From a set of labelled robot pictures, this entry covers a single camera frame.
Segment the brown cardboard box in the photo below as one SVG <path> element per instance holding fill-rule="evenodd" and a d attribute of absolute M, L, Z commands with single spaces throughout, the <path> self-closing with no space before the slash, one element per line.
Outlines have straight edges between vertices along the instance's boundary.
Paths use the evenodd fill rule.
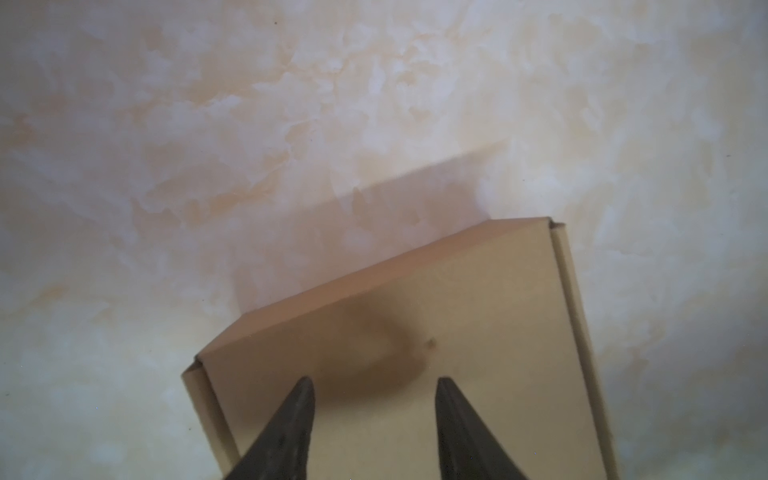
<path fill-rule="evenodd" d="M 565 228 L 489 220 L 243 315 L 183 375 L 223 472 L 302 375 L 309 478 L 439 478 L 451 376 L 530 480 L 618 478 Z"/>

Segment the box lid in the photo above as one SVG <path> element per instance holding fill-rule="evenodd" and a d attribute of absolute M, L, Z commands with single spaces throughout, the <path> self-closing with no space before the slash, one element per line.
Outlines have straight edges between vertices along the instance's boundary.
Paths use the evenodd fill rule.
<path fill-rule="evenodd" d="M 433 398 L 451 376 L 531 480 L 616 478 L 552 227 L 490 220 L 244 315 L 198 356 L 216 435 L 244 452 L 310 375 L 310 478 L 439 478 Z"/>

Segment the box side panel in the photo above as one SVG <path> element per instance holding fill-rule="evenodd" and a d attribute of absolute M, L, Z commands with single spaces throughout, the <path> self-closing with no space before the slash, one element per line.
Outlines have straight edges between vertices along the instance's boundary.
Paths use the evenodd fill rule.
<path fill-rule="evenodd" d="M 200 357 L 204 358 L 222 346 L 285 320 L 312 312 L 329 303 L 370 291 L 430 263 L 466 250 L 473 245 L 486 242 L 532 223 L 547 223 L 548 221 L 548 218 L 487 220 L 429 245 L 324 283 L 264 308 L 245 313 L 209 343 L 200 352 Z"/>
<path fill-rule="evenodd" d="M 221 472 L 226 475 L 240 460 L 240 456 L 205 368 L 195 362 L 181 375 L 181 379 L 187 387 L 214 458 Z"/>
<path fill-rule="evenodd" d="M 584 372 L 584 381 L 587 384 L 589 403 L 592 408 L 594 424 L 598 430 L 598 441 L 603 455 L 603 462 L 609 480 L 619 480 L 620 472 L 616 461 L 611 425 L 605 408 L 600 378 L 594 365 L 592 345 L 589 338 L 587 321 L 584 315 L 584 305 L 581 302 L 581 294 L 576 281 L 571 249 L 568 246 L 568 234 L 565 225 L 556 223 L 551 229 L 552 245 L 560 268 L 560 276 L 565 292 L 565 301 L 571 316 L 571 324 L 574 330 L 576 348 L 578 350 L 581 370 Z"/>

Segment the marble surface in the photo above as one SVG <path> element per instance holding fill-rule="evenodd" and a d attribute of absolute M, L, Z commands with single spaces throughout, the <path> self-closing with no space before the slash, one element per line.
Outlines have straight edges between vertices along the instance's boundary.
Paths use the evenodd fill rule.
<path fill-rule="evenodd" d="M 625 478 L 768 478 L 768 3 L 8 0 L 0 478 L 217 477 L 240 312 L 568 223 Z"/>

